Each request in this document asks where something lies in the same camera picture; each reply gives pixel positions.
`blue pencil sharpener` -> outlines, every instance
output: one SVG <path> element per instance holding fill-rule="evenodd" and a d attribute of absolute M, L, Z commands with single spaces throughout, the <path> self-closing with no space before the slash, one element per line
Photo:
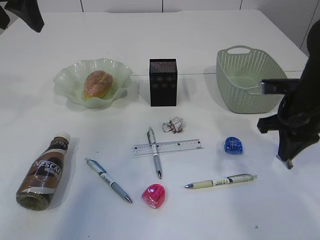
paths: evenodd
<path fill-rule="evenodd" d="M 244 149 L 241 141 L 238 138 L 230 136 L 225 140 L 224 151 L 227 154 L 242 154 Z"/>

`ruler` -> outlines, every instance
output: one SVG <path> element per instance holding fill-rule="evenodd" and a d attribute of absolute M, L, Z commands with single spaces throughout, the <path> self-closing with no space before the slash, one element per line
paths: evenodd
<path fill-rule="evenodd" d="M 156 147 L 159 153 L 171 153 L 177 151 L 203 149 L 200 139 L 157 142 Z M 150 144 L 134 145 L 132 151 L 133 157 L 135 158 L 152 154 Z"/>

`ballpoint pen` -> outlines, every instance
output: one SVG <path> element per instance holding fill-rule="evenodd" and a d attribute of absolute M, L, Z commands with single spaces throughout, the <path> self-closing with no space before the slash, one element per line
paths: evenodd
<path fill-rule="evenodd" d="M 129 195 L 107 174 L 106 170 L 95 160 L 91 160 L 89 158 L 85 158 L 86 164 L 95 171 L 102 180 L 104 180 L 111 188 L 113 191 L 116 192 L 123 200 L 126 202 L 132 204 L 133 201 L 129 197 Z"/>
<path fill-rule="evenodd" d="M 257 177 L 258 177 L 257 175 L 244 173 L 244 174 L 239 174 L 234 176 L 228 176 L 225 179 L 194 182 L 194 183 L 187 184 L 184 187 L 186 189 L 209 188 L 209 187 L 215 187 L 215 186 L 220 186 L 225 184 L 235 184 L 235 183 L 252 181 Z"/>
<path fill-rule="evenodd" d="M 155 133 L 151 127 L 149 127 L 149 130 L 146 135 L 148 137 L 148 141 L 149 141 L 150 147 L 152 149 L 155 171 L 158 174 L 158 177 L 161 179 L 162 178 L 161 163 L 160 163 L 159 153 L 158 153 L 158 149 L 157 149 Z"/>

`green plastic basket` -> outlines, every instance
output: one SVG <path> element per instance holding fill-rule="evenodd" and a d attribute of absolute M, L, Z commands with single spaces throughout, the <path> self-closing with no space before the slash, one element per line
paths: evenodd
<path fill-rule="evenodd" d="M 230 53 L 246 49 L 248 53 Z M 277 62 L 265 51 L 247 46 L 233 46 L 218 52 L 216 81 L 228 109 L 238 114 L 270 112 L 281 100 L 281 95 L 264 95 L 260 81 L 286 79 Z"/>

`pen grip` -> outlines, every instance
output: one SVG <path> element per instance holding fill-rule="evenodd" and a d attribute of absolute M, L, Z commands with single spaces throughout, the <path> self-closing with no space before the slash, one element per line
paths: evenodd
<path fill-rule="evenodd" d="M 213 185 L 214 183 L 212 182 L 212 180 L 199 181 L 199 182 L 193 183 L 193 189 L 209 188 L 209 187 L 212 187 Z"/>
<path fill-rule="evenodd" d="M 161 163 L 158 155 L 153 156 L 153 162 L 156 171 L 161 171 Z"/>
<path fill-rule="evenodd" d="M 116 182 L 111 185 L 112 190 L 114 190 L 122 199 L 128 195 Z"/>

